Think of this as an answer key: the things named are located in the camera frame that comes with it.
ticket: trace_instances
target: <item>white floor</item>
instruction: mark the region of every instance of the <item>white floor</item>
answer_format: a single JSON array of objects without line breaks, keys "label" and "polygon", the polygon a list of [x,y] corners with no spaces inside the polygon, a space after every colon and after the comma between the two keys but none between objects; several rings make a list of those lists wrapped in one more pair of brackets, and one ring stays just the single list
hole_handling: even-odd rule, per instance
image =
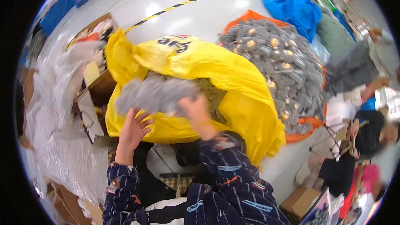
[{"label": "white floor", "polygon": [[[73,8],[58,24],[44,44],[41,56],[45,57],[62,32],[75,35],[87,24],[99,16],[111,12],[118,25],[127,29],[133,24],[160,12],[175,4],[187,0],[90,0],[81,8]],[[247,9],[270,17],[262,0],[200,0],[183,5],[130,31],[127,36],[134,43],[162,38],[170,34],[190,34],[208,42],[216,42],[218,33],[222,32],[228,22],[241,16]],[[328,124],[341,121],[346,107],[343,100],[336,98],[328,107]],[[332,141],[324,130],[316,130],[313,135],[302,142],[286,145],[274,157],[262,161],[263,179],[275,188],[278,204],[281,203],[296,187],[294,176],[311,152],[308,148],[319,142],[314,151],[328,154]],[[188,172],[191,168],[180,167],[175,160],[175,153],[169,145],[156,145],[150,151],[148,167],[158,176],[161,172]]]}]

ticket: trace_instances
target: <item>white sneaker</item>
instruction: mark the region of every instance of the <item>white sneaker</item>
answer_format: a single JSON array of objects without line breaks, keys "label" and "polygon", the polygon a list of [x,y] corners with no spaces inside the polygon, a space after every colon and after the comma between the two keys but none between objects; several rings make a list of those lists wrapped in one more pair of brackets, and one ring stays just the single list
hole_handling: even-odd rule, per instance
[{"label": "white sneaker", "polygon": [[302,185],[304,181],[311,175],[310,168],[308,167],[308,160],[303,162],[299,171],[296,174],[296,183]]}]

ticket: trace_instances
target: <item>person's right hand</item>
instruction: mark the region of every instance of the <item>person's right hand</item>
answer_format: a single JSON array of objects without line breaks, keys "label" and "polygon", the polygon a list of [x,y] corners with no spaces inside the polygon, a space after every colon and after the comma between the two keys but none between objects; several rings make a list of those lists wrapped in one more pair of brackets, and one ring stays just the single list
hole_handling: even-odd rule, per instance
[{"label": "person's right hand", "polygon": [[191,98],[182,98],[178,101],[188,119],[191,120],[192,129],[196,131],[202,140],[207,141],[218,135],[211,122],[211,116],[207,109],[207,99],[204,95],[198,95],[195,101]]},{"label": "person's right hand", "polygon": [[372,39],[373,42],[376,42],[376,34],[374,32],[374,29],[370,29],[369,31],[370,37]]}]

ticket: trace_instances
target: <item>white plastic bag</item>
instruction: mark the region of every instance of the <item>white plastic bag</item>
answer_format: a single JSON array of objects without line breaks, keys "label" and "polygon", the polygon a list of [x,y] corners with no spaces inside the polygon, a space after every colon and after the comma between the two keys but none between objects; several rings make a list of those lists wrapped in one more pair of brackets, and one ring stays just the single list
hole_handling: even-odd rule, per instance
[{"label": "white plastic bag", "polygon": [[322,45],[321,38],[315,34],[313,42],[310,44],[311,52],[321,63],[322,66],[329,62],[330,54],[327,49]]},{"label": "white plastic bag", "polygon": [[328,225],[336,225],[339,220],[340,208],[344,205],[344,195],[340,194],[337,198],[331,198]]},{"label": "white plastic bag", "polygon": [[34,93],[26,113],[26,136],[37,156],[40,172],[80,198],[97,203],[105,199],[108,149],[92,147],[81,120],[74,121],[73,99],[86,65],[102,41],[74,44],[69,35],[58,38],[50,54],[38,61]]}]

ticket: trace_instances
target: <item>yellow bag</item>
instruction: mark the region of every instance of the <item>yellow bag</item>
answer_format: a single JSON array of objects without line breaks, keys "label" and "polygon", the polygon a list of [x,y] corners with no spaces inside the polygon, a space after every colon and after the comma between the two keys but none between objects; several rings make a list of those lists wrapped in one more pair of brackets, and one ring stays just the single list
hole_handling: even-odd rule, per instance
[{"label": "yellow bag", "polygon": [[[171,35],[134,45],[121,28],[110,37],[105,52],[108,70],[117,82],[105,118],[110,136],[119,136],[125,121],[114,107],[121,88],[136,77],[144,79],[150,69],[183,79],[210,78],[215,87],[228,91],[218,107],[227,125],[213,124],[219,131],[239,133],[253,164],[259,166],[264,156],[273,157],[286,144],[284,125],[277,118],[266,80],[244,57],[190,35]],[[143,141],[181,143],[199,138],[186,118],[163,113],[152,118],[152,132]]]}]

